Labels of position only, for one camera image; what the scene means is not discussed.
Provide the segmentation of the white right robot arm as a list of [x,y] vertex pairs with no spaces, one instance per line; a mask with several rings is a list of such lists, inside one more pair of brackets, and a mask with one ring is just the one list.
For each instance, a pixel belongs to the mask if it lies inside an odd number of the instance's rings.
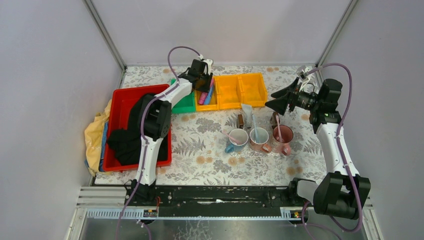
[[342,83],[328,78],[318,93],[305,92],[296,78],[289,86],[271,94],[265,106],[279,114],[299,107],[310,112],[309,122],[324,155],[326,176],[321,183],[294,178],[289,183],[287,201],[293,206],[305,200],[317,214],[357,220],[368,198],[371,183],[360,176],[347,150],[342,117],[337,111]]

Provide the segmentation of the pink toothbrush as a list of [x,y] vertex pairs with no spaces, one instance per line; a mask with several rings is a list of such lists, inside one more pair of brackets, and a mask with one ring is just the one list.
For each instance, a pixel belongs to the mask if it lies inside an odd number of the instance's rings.
[[241,144],[241,142],[239,140],[237,140],[236,138],[234,138],[233,136],[231,136],[229,133],[227,133],[226,131],[221,131],[222,134],[224,134],[225,136],[227,136],[230,140],[232,140],[234,143],[236,143],[237,145]]
[[282,143],[283,142],[283,137],[282,137],[282,132],[281,132],[281,128],[280,128],[280,117],[279,117],[279,114],[277,114],[276,116],[275,116],[275,119],[276,119],[276,123],[277,123],[277,131],[278,131],[278,141],[280,142],[280,143]]

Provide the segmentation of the white toothpaste tube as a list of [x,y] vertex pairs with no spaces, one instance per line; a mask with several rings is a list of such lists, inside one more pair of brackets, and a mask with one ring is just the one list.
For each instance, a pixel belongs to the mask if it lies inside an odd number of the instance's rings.
[[253,107],[249,104],[242,103],[241,108],[246,115],[246,122],[251,127],[253,124]]

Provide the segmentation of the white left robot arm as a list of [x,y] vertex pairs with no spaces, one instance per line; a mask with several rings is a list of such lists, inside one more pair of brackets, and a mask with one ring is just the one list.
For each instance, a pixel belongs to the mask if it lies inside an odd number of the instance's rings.
[[132,194],[144,206],[155,200],[156,165],[160,146],[171,128],[172,108],[194,90],[208,91],[213,78],[212,59],[194,59],[175,82],[157,94],[142,97],[140,120],[141,149]]

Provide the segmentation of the blue toothpaste tube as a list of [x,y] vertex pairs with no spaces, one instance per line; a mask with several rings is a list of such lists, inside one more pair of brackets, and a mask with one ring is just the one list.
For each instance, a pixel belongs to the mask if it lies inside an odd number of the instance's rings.
[[215,91],[215,86],[213,85],[210,88],[210,90],[209,90],[209,92],[208,92],[208,94],[207,94],[207,96],[206,96],[206,98],[205,98],[205,100],[203,102],[204,105],[209,105],[211,103],[211,99],[212,99],[212,96],[214,94],[214,91]]

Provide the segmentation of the floral orange-handled mug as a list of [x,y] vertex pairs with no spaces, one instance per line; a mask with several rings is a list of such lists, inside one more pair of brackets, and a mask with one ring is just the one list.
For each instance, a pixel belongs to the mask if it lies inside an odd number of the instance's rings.
[[253,151],[270,153],[272,147],[268,144],[269,133],[262,127],[253,128],[249,133],[249,145]]

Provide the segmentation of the blue ceramic mug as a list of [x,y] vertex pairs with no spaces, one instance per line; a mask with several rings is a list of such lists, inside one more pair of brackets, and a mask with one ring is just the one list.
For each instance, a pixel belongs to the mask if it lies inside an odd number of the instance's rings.
[[240,128],[233,129],[228,135],[229,142],[224,149],[224,152],[227,154],[240,152],[249,141],[248,133]]

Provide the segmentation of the pink toothpaste tube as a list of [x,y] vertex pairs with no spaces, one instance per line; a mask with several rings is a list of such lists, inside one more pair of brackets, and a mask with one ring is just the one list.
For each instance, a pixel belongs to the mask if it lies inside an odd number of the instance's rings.
[[206,100],[206,98],[207,98],[208,94],[210,93],[210,91],[212,90],[212,87],[214,86],[214,81],[215,81],[215,79],[214,79],[214,78],[212,78],[211,83],[210,83],[210,86],[209,86],[209,91],[208,91],[208,92],[203,92],[203,93],[201,93],[201,95],[200,95],[200,97],[199,97],[199,100],[197,101],[197,103],[198,103],[199,105],[203,105],[203,104],[204,104],[204,102],[205,102],[205,100]]

